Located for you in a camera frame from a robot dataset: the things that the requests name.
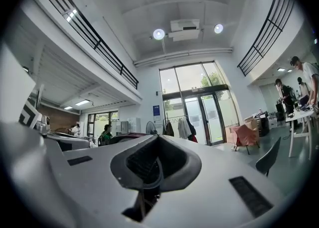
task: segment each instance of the railing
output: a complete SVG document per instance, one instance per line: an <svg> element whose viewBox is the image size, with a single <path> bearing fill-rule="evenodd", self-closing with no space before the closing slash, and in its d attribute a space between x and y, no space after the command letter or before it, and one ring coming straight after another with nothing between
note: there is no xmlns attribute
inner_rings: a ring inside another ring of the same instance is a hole
<svg viewBox="0 0 319 228"><path fill-rule="evenodd" d="M101 36L96 32L86 17L81 13L73 0L49 0L52 5L60 12L77 33L126 81L136 89L138 80L125 67L116 54L105 43Z"/></svg>
<svg viewBox="0 0 319 228"><path fill-rule="evenodd" d="M294 7L293 0L273 0L255 42L237 67L246 76L265 57L283 32Z"/></svg>

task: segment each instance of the ceiling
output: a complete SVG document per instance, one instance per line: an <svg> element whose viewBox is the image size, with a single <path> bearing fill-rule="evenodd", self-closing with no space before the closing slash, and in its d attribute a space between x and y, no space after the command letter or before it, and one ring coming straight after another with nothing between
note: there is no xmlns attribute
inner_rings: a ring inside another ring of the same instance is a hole
<svg viewBox="0 0 319 228"><path fill-rule="evenodd" d="M294 40L290 43L288 48L283 52L280 58L268 69L262 76L257 80L256 83L273 79L275 81L277 78L283 78L288 70L293 70L294 68L290 65L290 60L293 56L298 56L303 60L308 53L310 48L314 43L314 35L310 25L305 22ZM278 71L279 68L285 69L285 71Z"/></svg>
<svg viewBox="0 0 319 228"><path fill-rule="evenodd" d="M47 103L85 110L126 102L114 91L111 93L107 86L100 86L76 69L72 65L74 60L46 38L22 11L9 29L5 41L19 63L30 70L31 77L36 81L35 89L44 84L42 99ZM83 100L90 102L75 105Z"/></svg>
<svg viewBox="0 0 319 228"><path fill-rule="evenodd" d="M171 32L170 21L199 19L201 32L194 40L173 42L164 39L167 53L204 49L228 48L237 29L245 0L115 0L132 35L140 58L163 54L161 41L150 39L154 30ZM222 24L221 34L214 27Z"/></svg>

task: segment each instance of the blue sign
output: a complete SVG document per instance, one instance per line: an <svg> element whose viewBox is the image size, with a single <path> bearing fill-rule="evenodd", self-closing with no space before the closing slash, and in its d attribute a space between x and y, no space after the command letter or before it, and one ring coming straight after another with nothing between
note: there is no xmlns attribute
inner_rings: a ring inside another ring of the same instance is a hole
<svg viewBox="0 0 319 228"><path fill-rule="evenodd" d="M154 116L160 115L160 106L159 105L153 106L153 115Z"/></svg>

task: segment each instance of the floor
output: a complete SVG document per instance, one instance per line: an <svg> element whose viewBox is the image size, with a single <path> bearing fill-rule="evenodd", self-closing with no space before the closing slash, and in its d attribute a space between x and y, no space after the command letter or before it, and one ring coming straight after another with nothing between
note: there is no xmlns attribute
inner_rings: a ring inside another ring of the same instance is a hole
<svg viewBox="0 0 319 228"><path fill-rule="evenodd" d="M312 161L317 157L319 150L316 150L316 144L319 142L319 136L316 128L313 127L313 152ZM247 163L255 168L256 162L267 153L276 140L281 137L280 149L278 152L276 163L269 171L268 178L284 193L285 195L297 190L305 181L309 171L311 170L312 161L308 160L309 142L308 138L294 138L294 146L292 157L289 158L289 148L291 138L283 140L284 137L290 135L289 127L273 128L270 132L260 138L260 148L257 146L249 146L250 155L248 155L245 147L238 147L237 151L231 150L231 143L224 143L216 146L216 148L229 152L239 160Z"/></svg>

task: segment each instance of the ceiling air conditioner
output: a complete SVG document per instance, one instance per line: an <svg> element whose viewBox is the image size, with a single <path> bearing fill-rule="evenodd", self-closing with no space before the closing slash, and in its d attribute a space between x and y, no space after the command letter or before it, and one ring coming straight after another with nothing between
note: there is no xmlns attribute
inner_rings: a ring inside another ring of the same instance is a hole
<svg viewBox="0 0 319 228"><path fill-rule="evenodd" d="M199 35L199 19L182 19L170 22L171 33L168 34L173 41L197 39Z"/></svg>

